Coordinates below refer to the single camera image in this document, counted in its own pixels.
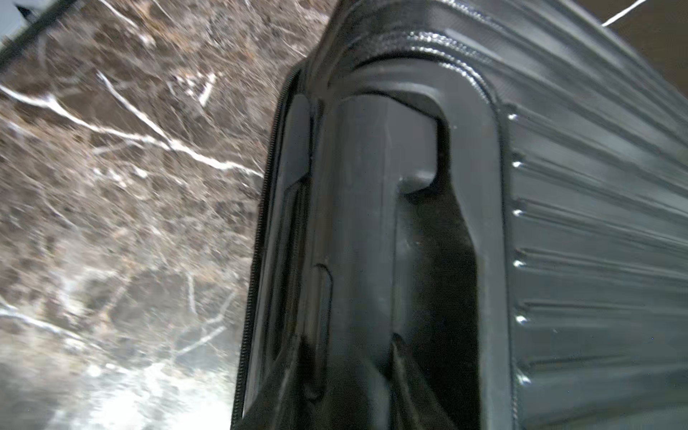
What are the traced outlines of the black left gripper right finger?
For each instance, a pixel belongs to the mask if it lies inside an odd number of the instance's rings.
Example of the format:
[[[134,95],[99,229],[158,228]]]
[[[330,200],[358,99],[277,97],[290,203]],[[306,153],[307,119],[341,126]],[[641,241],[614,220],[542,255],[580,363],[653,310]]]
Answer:
[[[392,428],[456,429],[397,333],[392,337]]]

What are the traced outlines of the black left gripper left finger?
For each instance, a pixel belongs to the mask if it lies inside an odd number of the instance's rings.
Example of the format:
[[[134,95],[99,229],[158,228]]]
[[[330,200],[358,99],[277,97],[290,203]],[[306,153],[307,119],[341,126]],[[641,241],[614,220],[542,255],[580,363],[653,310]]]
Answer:
[[[302,429],[304,363],[301,343],[290,344],[278,357],[265,384],[236,429]]]

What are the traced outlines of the black hard-shell suitcase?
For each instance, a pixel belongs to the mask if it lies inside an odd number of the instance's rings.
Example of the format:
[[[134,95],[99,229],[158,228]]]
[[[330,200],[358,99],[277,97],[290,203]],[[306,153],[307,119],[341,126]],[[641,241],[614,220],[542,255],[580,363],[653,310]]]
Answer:
[[[340,1],[272,126],[232,427],[687,426],[687,99],[571,1]]]

